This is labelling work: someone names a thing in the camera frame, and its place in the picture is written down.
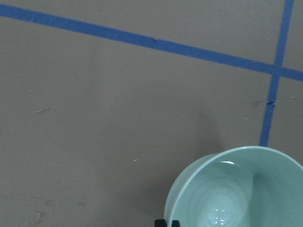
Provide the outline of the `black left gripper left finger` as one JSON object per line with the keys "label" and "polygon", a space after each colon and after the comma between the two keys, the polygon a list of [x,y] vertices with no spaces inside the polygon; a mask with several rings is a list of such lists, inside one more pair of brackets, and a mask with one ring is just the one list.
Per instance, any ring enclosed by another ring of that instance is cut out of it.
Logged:
{"label": "black left gripper left finger", "polygon": [[166,227],[166,221],[164,219],[157,219],[154,221],[154,227]]}

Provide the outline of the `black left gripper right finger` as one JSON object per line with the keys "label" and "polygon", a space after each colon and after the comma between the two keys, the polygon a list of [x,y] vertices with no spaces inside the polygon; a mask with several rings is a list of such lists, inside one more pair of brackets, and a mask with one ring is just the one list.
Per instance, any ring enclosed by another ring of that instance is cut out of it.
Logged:
{"label": "black left gripper right finger", "polygon": [[171,227],[179,227],[179,221],[178,220],[173,220],[171,223]]}

